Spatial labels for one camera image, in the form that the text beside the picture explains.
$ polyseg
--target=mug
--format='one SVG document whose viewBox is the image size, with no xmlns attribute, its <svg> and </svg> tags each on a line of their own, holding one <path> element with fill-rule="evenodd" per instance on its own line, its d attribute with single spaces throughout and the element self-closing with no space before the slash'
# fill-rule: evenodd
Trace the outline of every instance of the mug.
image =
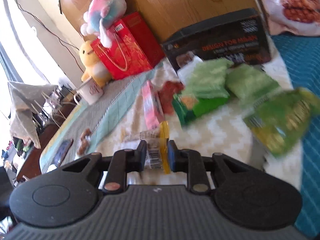
<svg viewBox="0 0 320 240">
<path fill-rule="evenodd" d="M 73 96 L 73 99 L 79 105 L 80 103 L 76 99 L 77 94 L 80 94 L 89 105 L 93 105 L 103 95 L 103 90 L 97 85 L 93 77 L 89 77 L 76 89 L 76 93 Z"/>
</svg>

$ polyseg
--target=packaged snack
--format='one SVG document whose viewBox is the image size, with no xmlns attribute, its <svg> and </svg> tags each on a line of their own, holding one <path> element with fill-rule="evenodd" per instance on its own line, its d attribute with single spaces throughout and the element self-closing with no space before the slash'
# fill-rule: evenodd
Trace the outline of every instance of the packaged snack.
<svg viewBox="0 0 320 240">
<path fill-rule="evenodd" d="M 179 117 L 181 126 L 185 126 L 201 115 L 224 105 L 228 100 L 229 97 L 195 98 L 191 95 L 183 96 L 181 94 L 175 94 L 173 96 L 172 106 Z"/>
<path fill-rule="evenodd" d="M 254 136 L 275 157 L 290 151 L 306 133 L 312 116 L 320 114 L 320 99 L 305 88 L 282 92 L 244 118 Z"/>
<path fill-rule="evenodd" d="M 183 89 L 184 85 L 181 82 L 167 81 L 161 90 L 158 91 L 159 100 L 164 114 L 172 115 L 174 113 L 172 106 L 173 95 L 178 94 Z"/>
<path fill-rule="evenodd" d="M 230 12 L 182 28 L 161 46 L 177 73 L 194 56 L 202 60 L 224 57 L 235 63 L 251 65 L 271 60 L 262 20 L 254 8 Z"/>
<path fill-rule="evenodd" d="M 186 86 L 173 96 L 172 106 L 182 126 L 224 105 L 230 95 L 225 90 L 227 69 L 233 62 L 225 58 L 198 63 L 186 77 Z"/>
<path fill-rule="evenodd" d="M 165 174 L 170 173 L 168 163 L 167 141 L 169 140 L 169 125 L 163 121 L 156 129 L 130 134 L 124 137 L 123 142 L 137 141 L 137 144 L 147 142 L 147 158 L 145 168 L 163 169 Z"/>
<path fill-rule="evenodd" d="M 187 84 L 187 79 L 192 74 L 193 70 L 195 69 L 196 65 L 200 62 L 203 62 L 198 56 L 194 56 L 190 62 L 188 62 L 184 66 L 180 66 L 180 69 L 177 71 L 177 75 L 182 84 Z"/>
<path fill-rule="evenodd" d="M 271 35 L 320 35 L 320 0 L 262 0 Z"/>
<path fill-rule="evenodd" d="M 158 93 L 154 91 L 153 85 L 148 80 L 142 89 L 144 118 L 149 130 L 155 129 L 164 120 Z"/>
<path fill-rule="evenodd" d="M 281 89 L 264 71 L 241 64 L 227 75 L 226 87 L 240 100 L 241 106 L 264 101 Z"/>
<path fill-rule="evenodd" d="M 225 90 L 227 69 L 233 62 L 225 58 L 207 60 L 198 63 L 186 79 L 182 95 L 194 95 L 196 98 L 228 98 Z"/>
<path fill-rule="evenodd" d="M 91 131 L 89 128 L 85 129 L 83 131 L 83 133 L 81 134 L 80 136 L 80 140 L 79 140 L 79 143 L 78 143 L 78 149 L 77 149 L 77 152 L 76 152 L 76 158 L 80 158 L 82 157 L 87 148 L 89 147 L 90 145 L 90 136 L 91 136 Z"/>
</svg>

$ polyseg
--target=black box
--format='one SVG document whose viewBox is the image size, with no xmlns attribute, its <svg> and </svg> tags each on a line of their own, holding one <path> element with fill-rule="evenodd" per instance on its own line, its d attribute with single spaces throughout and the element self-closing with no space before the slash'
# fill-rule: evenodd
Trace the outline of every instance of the black box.
<svg viewBox="0 0 320 240">
<path fill-rule="evenodd" d="M 235 63 L 271 60 L 262 20 L 254 8 L 230 12 L 185 27 L 162 45 L 177 72 L 194 55 L 202 60 L 225 57 Z"/>
</svg>

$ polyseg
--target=plush toy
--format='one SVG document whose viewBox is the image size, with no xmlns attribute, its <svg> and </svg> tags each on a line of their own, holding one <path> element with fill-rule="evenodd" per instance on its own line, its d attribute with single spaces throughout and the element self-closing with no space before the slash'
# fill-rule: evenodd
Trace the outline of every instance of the plush toy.
<svg viewBox="0 0 320 240">
<path fill-rule="evenodd" d="M 89 10 L 83 15 L 86 23 L 80 28 L 82 35 L 95 34 L 105 48 L 111 48 L 114 34 L 109 28 L 124 15 L 126 9 L 125 0 L 92 0 Z"/>
<path fill-rule="evenodd" d="M 85 66 L 85 72 L 82 75 L 81 80 L 83 82 L 92 76 L 95 82 L 100 87 L 103 87 L 112 79 L 112 76 L 106 66 L 100 61 L 97 54 L 93 51 L 90 43 L 90 41 L 86 41 L 81 45 L 79 50 L 80 59 Z"/>
</svg>

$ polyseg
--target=green package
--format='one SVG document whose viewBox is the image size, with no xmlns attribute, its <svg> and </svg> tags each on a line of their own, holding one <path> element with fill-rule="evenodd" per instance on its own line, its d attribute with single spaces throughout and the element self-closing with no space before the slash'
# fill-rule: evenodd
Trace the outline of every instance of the green package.
<svg viewBox="0 0 320 240">
<path fill-rule="evenodd" d="M 241 64 L 227 75 L 226 87 L 240 100 L 241 106 L 246 107 L 281 89 L 264 71 L 247 64 Z"/>
<path fill-rule="evenodd" d="M 198 63 L 187 79 L 182 95 L 194 95 L 196 98 L 228 98 L 224 88 L 227 69 L 233 62 L 225 58 L 207 60 Z"/>
<path fill-rule="evenodd" d="M 282 92 L 244 118 L 254 136 L 275 157 L 285 155 L 320 114 L 320 99 L 305 88 Z"/>
<path fill-rule="evenodd" d="M 230 95 L 224 86 L 227 69 L 232 65 L 233 62 L 225 58 L 196 65 L 185 89 L 173 96 L 172 106 L 182 126 L 228 101 Z"/>
<path fill-rule="evenodd" d="M 195 98 L 193 96 L 175 94 L 173 95 L 172 106 L 179 117 L 181 126 L 185 126 L 201 115 L 224 105 L 228 99 L 229 98 Z"/>
</svg>

